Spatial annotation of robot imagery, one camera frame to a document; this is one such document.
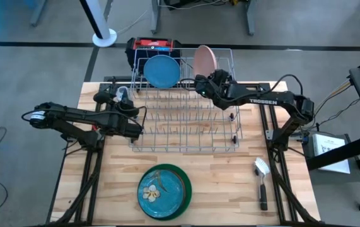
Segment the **desk leg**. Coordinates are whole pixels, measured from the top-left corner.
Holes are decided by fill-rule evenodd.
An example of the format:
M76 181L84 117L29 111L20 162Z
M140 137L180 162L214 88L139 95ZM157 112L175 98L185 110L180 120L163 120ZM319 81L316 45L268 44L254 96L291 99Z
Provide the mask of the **desk leg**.
M335 148L327 153L318 155L316 157L308 159L308 170L316 170L318 168L343 161L348 158L360 155L360 139L348 143L342 147Z
M248 0L245 4L245 13L247 15L247 32L253 36L255 33L255 5L257 0Z
M159 7L160 0L152 0L152 21L151 21L151 28L152 34L156 34L157 32L157 25L159 23L160 17L160 7Z
M37 26L38 20L40 19L41 13L44 10L45 3L47 0L38 0L37 6L34 9L34 13L30 19L31 26Z

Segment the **blue plate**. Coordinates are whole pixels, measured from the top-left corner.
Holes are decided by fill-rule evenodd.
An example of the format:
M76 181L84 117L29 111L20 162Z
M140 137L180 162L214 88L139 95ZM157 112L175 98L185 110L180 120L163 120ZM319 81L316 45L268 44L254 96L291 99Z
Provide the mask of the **blue plate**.
M137 189L142 210L152 218L165 218L180 208L185 198L180 177L170 170L153 170L144 176Z
M178 62L167 55L156 55L144 65L143 74L157 88L171 88L180 79Z

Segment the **black metal frame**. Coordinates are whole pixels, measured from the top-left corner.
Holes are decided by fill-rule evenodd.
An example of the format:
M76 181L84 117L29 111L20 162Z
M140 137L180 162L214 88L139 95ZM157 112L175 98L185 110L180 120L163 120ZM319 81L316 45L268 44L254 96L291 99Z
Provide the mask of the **black metal frame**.
M120 78L117 81L128 83L128 86L130 86L130 82L128 82L128 80L126 78ZM256 89L258 89L259 87L262 87L262 86L269 86L269 83L260 83L260 84L258 84L258 83L241 83L241 84L245 85L247 88L256 88ZM104 90L106 86L109 86L109 84L101 84L100 85L100 90ZM261 116L261 120L262 120L262 129L263 129L264 134L265 134L265 132L267 130L269 130L269 125L268 125L267 116L266 116L266 112L265 112L265 105L259 105L259 106L260 106L259 107L260 108L260 116ZM100 110L99 105L96 106L96 111L97 110ZM277 124L277 118L276 118L276 113L275 113L274 106L269 106L269 113L270 113L270 118L271 118L273 128L277 129L278 124ZM268 152L268 156L269 156L269 165L270 165L270 168L271 168L271 171L272 171L275 168L277 168L275 160L273 159L274 154L273 154L273 150L271 150L270 147L269 147L270 141L267 139L267 137L265 137L265 142L266 142L266 145L267 145L267 152ZM48 214L48 218L47 218L47 223L48 224L46 224L46 226L92 226L93 215L94 215L94 210L95 210L97 186L98 186L98 177L100 175L100 170L101 170L102 155L103 155L103 149L99 150L99 152L98 152L98 156L97 156L97 160L96 160L96 166L95 166L95 169L93 170L93 174L96 175L96 179L94 181L94 184L91 185L92 189L91 189L91 195L90 195L90 204L89 204L88 215L87 215L86 221L81 220L81 213L83 211L83 201L81 201L80 205L76 209L76 215L75 215L73 223L49 223L49 220L50 220L50 217L51 217L51 214L52 214L52 210L53 210L53 207L54 207L54 201L55 201L57 189L58 189L58 186L59 186L59 180L61 178L61 173L62 173L63 164L64 164L64 161L63 161L62 165L61 165L61 170L59 172L58 182L57 182L57 185L55 186L54 198L53 198L53 201L51 202L51 205L50 205L49 214ZM279 155L279 164L280 164L280 167L281 167L281 174L282 174L282 179L284 181L284 185L286 185L290 189L291 184L290 184L290 179L289 179L289 175L288 175L288 172L287 172L287 166L286 166L286 160L285 160L285 157L284 157L284 153L280 152L278 155ZM87 156L86 156L86 161L85 161L84 170L83 170L81 190L84 189L84 187L86 185L86 182L89 181L88 175L90 174L90 163L91 163L91 157L92 156L93 156L93 153L88 153ZM282 204L281 189L280 189L279 182L277 180L274 177L272 177L272 183L273 183L273 186L274 186L277 213L278 213L278 216L279 216L280 225L287 225L287 226L323 226L323 227L337 227L337 226L339 226L339 225L332 225L332 224L325 224L325 223L299 222L297 214L296 214L296 208L289 199L287 200L287 203L288 203L289 211L290 211L290 214L291 214L291 221L286 220L284 207L283 207L283 204Z

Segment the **gray floor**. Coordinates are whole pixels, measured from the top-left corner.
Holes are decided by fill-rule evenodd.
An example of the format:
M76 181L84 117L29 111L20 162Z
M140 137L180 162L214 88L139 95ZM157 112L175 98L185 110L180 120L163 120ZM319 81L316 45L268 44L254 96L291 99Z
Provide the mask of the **gray floor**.
M0 0L0 41L90 42L93 32L78 1L48 0L36 28L28 25L33 10L29 2ZM104 7L107 1L100 2ZM118 31L148 6L145 0L115 0L108 23ZM360 0L259 1L254 37L247 36L242 9L242 5L172 12L162 9L160 32L154 36L205 44L360 46ZM139 23L120 33L118 42L150 37L149 24L148 12ZM32 128L20 115L47 101L76 106L91 51L0 47L0 126L8 129L0 146L0 182L9 191L9 199L0 209L0 226L44 223L64 142L54 131ZM350 68L360 65L360 52L235 50L233 57L238 80L274 81L293 73L303 83L305 95L315 102L340 85ZM91 81L129 75L131 69L123 49L100 49ZM295 81L287 83L290 90L298 90ZM351 88L330 100L318 119L328 118L356 98ZM322 130L359 138L360 103L324 124ZM360 226L358 183L314 185L314 190L323 221ZM0 189L0 202L3 195Z

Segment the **black brush handle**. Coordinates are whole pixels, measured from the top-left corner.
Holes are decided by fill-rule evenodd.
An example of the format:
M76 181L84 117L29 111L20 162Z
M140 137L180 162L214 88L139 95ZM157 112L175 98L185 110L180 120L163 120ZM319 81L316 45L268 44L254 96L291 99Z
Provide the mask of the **black brush handle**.
M261 211L267 211L268 205L267 205L267 189L265 188L265 185L260 185L260 206Z

